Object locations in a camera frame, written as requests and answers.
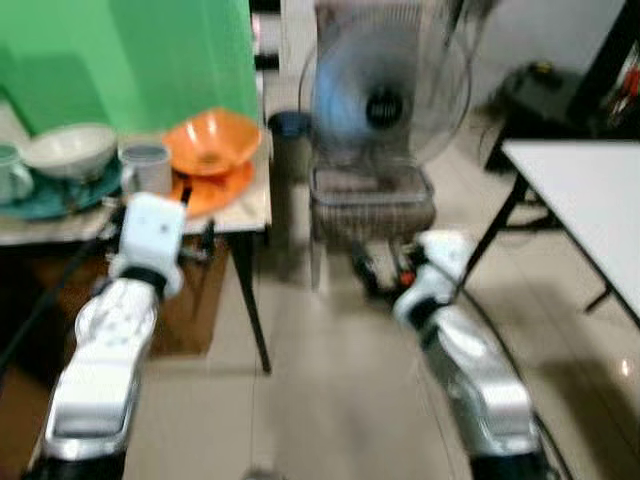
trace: dish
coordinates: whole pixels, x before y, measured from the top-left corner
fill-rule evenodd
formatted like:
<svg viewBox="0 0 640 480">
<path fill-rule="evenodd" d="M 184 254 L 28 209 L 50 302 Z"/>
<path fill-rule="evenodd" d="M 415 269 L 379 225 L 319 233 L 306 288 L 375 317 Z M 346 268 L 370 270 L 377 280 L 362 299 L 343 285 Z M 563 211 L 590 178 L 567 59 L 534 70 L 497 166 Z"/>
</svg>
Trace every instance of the dish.
<svg viewBox="0 0 640 480">
<path fill-rule="evenodd" d="M 21 155 L 24 163 L 53 178 L 95 180 L 116 152 L 115 131 L 97 123 L 69 125 L 37 136 Z"/>
<path fill-rule="evenodd" d="M 204 215 L 235 200 L 251 184 L 254 175 L 255 168 L 251 162 L 245 162 L 217 177 L 185 177 L 174 173 L 169 198 L 180 201 L 185 189 L 191 188 L 187 214 L 190 217 Z"/>
<path fill-rule="evenodd" d="M 171 165 L 188 175 L 220 175 L 248 161 L 260 145 L 260 129 L 247 117 L 216 108 L 169 131 L 164 144 Z"/>
<path fill-rule="evenodd" d="M 120 187 L 121 165 L 113 159 L 100 179 L 82 184 L 73 180 L 57 180 L 33 172 L 33 193 L 26 199 L 0 206 L 0 215 L 23 220 L 63 217 L 100 203 Z"/>
</svg>

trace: tabletop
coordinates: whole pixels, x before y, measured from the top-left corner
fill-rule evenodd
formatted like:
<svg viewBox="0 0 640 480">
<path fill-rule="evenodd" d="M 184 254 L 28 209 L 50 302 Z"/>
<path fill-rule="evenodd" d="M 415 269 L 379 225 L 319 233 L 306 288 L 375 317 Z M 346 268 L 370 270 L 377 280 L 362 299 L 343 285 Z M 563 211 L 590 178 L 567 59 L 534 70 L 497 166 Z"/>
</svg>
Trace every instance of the tabletop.
<svg viewBox="0 0 640 480">
<path fill-rule="evenodd" d="M 640 144 L 510 141 L 503 150 L 640 316 Z"/>
<path fill-rule="evenodd" d="M 156 138 L 158 134 L 127 136 L 122 143 L 140 138 Z M 213 219 L 217 233 L 263 231 L 271 224 L 271 190 L 269 188 L 269 158 L 271 136 L 263 132 L 263 141 L 253 156 L 255 177 L 249 188 L 226 207 L 190 219 L 185 232 L 201 233 Z M 107 221 L 111 209 L 99 206 L 61 219 L 25 221 L 0 216 L 0 246 L 41 243 L 68 243 L 95 237 Z"/>
</svg>

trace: teal plate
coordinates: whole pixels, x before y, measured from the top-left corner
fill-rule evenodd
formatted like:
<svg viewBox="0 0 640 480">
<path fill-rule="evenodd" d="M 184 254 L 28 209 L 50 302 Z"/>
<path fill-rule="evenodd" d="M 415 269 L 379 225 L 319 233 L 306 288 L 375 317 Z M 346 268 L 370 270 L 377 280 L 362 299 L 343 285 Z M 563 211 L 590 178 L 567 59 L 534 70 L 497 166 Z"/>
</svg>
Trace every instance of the teal plate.
<svg viewBox="0 0 640 480">
<path fill-rule="evenodd" d="M 80 184 L 72 180 L 57 180 L 31 171 L 33 193 L 24 200 L 0 205 L 0 215 L 24 220 L 44 220 L 69 215 L 92 207 L 120 188 L 120 162 L 109 162 L 100 179 Z"/>
</svg>

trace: white wall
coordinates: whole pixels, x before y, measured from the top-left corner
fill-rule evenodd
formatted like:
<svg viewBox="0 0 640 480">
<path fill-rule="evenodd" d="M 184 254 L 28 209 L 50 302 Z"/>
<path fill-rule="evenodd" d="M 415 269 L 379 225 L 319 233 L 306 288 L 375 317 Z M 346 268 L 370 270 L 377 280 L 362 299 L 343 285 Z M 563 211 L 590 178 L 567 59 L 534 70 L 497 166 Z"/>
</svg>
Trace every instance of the white wall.
<svg viewBox="0 0 640 480">
<path fill-rule="evenodd" d="M 624 0 L 502 0 L 486 25 L 474 68 L 482 101 L 519 65 L 545 59 L 588 70 Z"/>
</svg>

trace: orange plate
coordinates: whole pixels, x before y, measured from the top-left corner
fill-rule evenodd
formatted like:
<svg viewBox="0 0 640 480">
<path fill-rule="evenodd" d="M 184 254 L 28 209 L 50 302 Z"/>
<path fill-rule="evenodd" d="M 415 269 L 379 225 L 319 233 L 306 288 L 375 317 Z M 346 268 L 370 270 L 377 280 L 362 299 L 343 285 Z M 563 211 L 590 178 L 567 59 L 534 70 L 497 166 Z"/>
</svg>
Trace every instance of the orange plate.
<svg viewBox="0 0 640 480">
<path fill-rule="evenodd" d="M 170 198 L 180 201 L 182 192 L 191 187 L 191 196 L 187 202 L 190 217 L 211 213 L 222 208 L 246 190 L 251 184 L 255 169 L 253 163 L 246 162 L 224 175 L 216 177 L 186 177 L 174 172 L 173 188 Z"/>
<path fill-rule="evenodd" d="M 171 165 L 188 175 L 220 175 L 251 158 L 262 134 L 253 122 L 223 108 L 208 110 L 170 130 L 164 144 Z"/>
</svg>

